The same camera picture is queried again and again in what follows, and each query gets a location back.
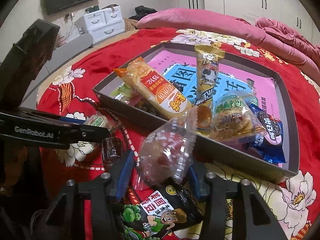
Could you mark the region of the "small green label snack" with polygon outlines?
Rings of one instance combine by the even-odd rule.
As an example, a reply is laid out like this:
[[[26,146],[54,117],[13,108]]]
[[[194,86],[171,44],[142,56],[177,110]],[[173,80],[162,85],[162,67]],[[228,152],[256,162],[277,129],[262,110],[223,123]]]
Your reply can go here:
[[[84,124],[108,129],[108,119],[104,115],[92,115],[84,122]]]

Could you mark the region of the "small dark candy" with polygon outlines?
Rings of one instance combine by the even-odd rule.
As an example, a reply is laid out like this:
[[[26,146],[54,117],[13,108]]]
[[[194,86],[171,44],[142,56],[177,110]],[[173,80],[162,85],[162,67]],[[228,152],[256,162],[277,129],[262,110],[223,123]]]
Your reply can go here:
[[[105,171],[121,160],[124,152],[124,145],[121,139],[109,137],[103,140],[101,145],[101,156]]]

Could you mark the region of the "black green pea packet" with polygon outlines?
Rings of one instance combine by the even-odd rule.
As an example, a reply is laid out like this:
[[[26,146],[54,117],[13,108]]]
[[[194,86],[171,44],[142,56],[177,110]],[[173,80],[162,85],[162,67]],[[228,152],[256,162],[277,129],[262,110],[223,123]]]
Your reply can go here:
[[[190,192],[170,180],[143,191],[130,185],[116,211],[121,239],[198,239],[188,230],[203,220]]]

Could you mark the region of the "clear red candy packet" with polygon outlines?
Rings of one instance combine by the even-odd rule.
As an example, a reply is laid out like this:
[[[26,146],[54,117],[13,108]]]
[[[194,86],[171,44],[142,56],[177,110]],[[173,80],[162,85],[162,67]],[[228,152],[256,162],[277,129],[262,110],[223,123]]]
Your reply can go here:
[[[135,189],[143,191],[169,178],[181,184],[192,164],[196,130],[197,108],[193,107],[150,133],[139,151]]]

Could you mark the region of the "clear meat floss packet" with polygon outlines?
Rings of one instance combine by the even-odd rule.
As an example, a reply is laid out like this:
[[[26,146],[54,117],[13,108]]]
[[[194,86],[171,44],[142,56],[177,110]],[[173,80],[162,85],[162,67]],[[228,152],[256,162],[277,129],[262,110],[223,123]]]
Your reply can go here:
[[[219,97],[213,110],[210,139],[232,145],[264,136],[266,128],[250,109],[254,99],[254,94],[236,90]]]

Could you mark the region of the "blue oreo cookie packet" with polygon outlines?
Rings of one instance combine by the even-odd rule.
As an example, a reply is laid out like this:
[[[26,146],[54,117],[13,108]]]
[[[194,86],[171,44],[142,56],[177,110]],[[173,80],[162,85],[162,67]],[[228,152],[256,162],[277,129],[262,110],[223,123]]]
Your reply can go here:
[[[285,163],[283,123],[255,105],[253,103],[253,96],[247,95],[244,97],[244,100],[255,117],[263,125],[266,133],[264,135],[256,134],[240,139],[240,144],[245,144],[246,149],[252,148],[266,162],[273,164]]]

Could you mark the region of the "orange cracker packet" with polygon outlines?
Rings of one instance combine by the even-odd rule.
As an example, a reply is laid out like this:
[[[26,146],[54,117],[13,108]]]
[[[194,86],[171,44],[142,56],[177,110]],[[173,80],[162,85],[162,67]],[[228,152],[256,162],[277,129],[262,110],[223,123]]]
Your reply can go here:
[[[168,120],[182,116],[193,107],[172,83],[150,67],[142,57],[131,61],[127,68],[117,68],[114,72]]]

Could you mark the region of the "yellow cartoon snack packet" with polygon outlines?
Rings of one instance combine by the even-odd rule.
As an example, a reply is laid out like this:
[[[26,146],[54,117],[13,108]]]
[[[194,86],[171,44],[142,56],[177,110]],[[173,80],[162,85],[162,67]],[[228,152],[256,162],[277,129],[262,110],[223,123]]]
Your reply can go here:
[[[225,57],[225,51],[219,48],[198,44],[196,53],[196,100],[197,128],[210,130],[213,117],[213,95],[219,73],[219,61]]]

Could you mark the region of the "green milk snack packet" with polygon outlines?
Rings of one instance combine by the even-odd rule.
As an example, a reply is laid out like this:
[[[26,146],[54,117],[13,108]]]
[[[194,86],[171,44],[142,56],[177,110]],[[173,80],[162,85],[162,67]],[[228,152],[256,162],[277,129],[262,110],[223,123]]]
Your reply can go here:
[[[121,101],[123,103],[129,103],[132,98],[134,98],[137,94],[133,91],[131,86],[128,86],[125,83],[122,83],[119,87],[115,88],[110,97]]]

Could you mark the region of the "tan bed sheet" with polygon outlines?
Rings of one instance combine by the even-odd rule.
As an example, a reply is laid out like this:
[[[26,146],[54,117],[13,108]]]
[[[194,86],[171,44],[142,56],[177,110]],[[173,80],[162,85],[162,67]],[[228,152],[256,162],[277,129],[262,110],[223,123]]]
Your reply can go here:
[[[96,44],[92,43],[92,36],[89,34],[80,35],[67,44],[53,51],[53,57],[47,61],[39,71],[37,77],[31,81],[24,98],[21,102],[22,107],[36,109],[37,104],[45,90],[52,84],[55,78],[66,68],[77,63],[90,53],[113,44],[119,40],[130,37],[138,30],[123,32]]]

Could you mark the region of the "red floral blanket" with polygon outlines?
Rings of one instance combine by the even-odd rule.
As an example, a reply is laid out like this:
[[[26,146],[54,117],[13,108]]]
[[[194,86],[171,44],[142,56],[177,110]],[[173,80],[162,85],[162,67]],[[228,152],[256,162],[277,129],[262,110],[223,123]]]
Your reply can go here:
[[[319,92],[313,80],[296,66],[264,48],[237,37],[192,29],[140,29],[130,37],[98,49],[65,67],[61,74],[54,74],[55,79],[39,99],[37,110],[78,120],[90,118],[101,106],[93,92],[94,86],[113,69],[160,43],[171,41],[192,45],[211,42],[214,47],[259,63],[280,75],[295,114],[290,122],[296,120],[297,123],[298,139],[295,142],[299,143],[300,153],[300,157],[294,158],[299,161],[297,175],[276,186],[217,161],[209,161],[208,167],[225,179],[240,181],[240,178],[248,178],[253,181],[287,238],[306,239],[307,232],[316,225],[319,215]],[[267,81],[263,81],[255,87],[259,107],[283,122],[280,117],[280,97],[276,100],[276,85],[267,85]],[[122,128],[116,131],[116,137],[134,151],[135,160],[139,161],[142,141],[149,132],[140,126],[140,122],[138,126],[134,125],[131,119],[122,118],[118,113],[110,114],[105,110],[102,113],[108,119],[115,117],[117,121],[120,120]],[[72,144],[68,150],[42,148],[41,154],[44,182],[50,198],[72,176],[85,181],[100,175],[103,170],[100,150],[88,142]]]

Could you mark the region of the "dark shallow box tray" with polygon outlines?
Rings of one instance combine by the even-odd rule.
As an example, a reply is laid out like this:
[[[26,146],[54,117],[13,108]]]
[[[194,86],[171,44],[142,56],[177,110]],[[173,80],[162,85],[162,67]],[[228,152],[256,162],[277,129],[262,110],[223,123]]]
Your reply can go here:
[[[102,106],[154,131],[195,107],[195,150],[252,176],[280,183],[299,171],[293,106],[280,75],[226,51],[161,43],[98,83]]]

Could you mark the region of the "white drawer cabinet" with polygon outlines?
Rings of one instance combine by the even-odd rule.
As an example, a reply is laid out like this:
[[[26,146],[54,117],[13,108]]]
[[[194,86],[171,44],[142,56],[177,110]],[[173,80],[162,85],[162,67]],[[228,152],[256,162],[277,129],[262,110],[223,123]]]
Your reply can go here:
[[[93,44],[125,31],[125,21],[119,5],[110,5],[105,9],[84,14],[75,22],[75,26],[83,34],[91,35]]]

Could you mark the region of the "black clothes pile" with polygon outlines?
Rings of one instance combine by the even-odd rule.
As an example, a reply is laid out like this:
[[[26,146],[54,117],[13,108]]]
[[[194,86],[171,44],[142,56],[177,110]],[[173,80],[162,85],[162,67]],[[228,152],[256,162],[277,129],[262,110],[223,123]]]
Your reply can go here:
[[[143,5],[140,5],[138,7],[135,7],[135,12],[136,14],[129,17],[129,19],[131,20],[137,20],[137,21],[140,21],[142,18],[144,18],[145,16],[149,15],[149,14],[154,14],[157,12],[156,9],[153,9],[153,8],[148,8],[148,7],[145,7]]]

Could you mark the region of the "pink quilt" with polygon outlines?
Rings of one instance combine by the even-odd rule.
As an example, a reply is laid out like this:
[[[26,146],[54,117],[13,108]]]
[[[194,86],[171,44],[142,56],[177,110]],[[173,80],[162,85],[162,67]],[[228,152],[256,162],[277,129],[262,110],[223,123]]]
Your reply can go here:
[[[209,10],[172,8],[148,14],[137,23],[137,27],[196,29],[242,38],[295,65],[319,83],[319,46],[276,20],[262,17],[256,25],[251,25],[242,18]]]

